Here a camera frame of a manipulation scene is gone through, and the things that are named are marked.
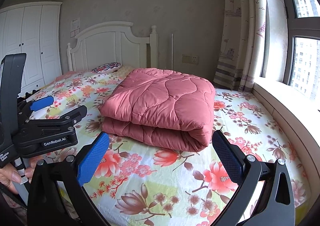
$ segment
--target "silver bolt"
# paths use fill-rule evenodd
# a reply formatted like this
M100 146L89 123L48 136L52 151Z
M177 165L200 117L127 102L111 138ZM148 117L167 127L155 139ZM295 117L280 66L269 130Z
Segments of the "silver bolt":
M283 160L283 159L278 159L278 163L279 163L280 165L284 165L284 160Z
M74 159L75 159L75 157L72 156L72 155L69 155L69 156L66 157L66 161L69 162L69 163L72 162Z
M44 160L43 159L38 160L37 165L43 165L43 164L44 164Z
M247 156L247 159L250 161L250 162L254 162L256 160L256 158L253 156L253 155L248 155Z

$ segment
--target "bed post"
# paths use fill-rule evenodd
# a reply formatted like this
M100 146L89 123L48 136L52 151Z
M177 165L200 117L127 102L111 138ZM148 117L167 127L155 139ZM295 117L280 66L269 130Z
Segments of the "bed post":
M73 71L72 57L71 57L71 52L70 51L71 51L71 47L70 47L70 43L68 43L67 54L68 54L69 71Z
M158 68L158 34L156 32L157 26L151 27L152 32L150 34L150 62L151 68Z

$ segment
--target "window frame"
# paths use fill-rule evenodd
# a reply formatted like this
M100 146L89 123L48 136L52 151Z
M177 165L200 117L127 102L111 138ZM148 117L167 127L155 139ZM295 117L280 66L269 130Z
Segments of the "window frame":
M295 63L295 38L310 38L320 40L320 16L300 17L294 0L284 0L288 23L288 50L284 69L283 83L290 85Z

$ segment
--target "pink quilt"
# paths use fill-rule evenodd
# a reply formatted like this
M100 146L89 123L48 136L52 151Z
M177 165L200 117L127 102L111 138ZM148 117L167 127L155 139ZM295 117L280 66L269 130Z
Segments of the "pink quilt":
M102 130L147 145L198 152L211 140L214 96L206 79L135 69L100 108Z

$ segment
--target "wardrobe drawer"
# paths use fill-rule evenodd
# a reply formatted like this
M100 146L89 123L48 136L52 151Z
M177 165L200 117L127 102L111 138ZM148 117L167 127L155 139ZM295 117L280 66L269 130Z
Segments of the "wardrobe drawer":
M26 87L21 88L21 92L19 93L19 97L24 97L26 95L26 92L32 93L32 91L38 90L40 88L44 87L44 80L40 79L37 80L29 85L27 85Z

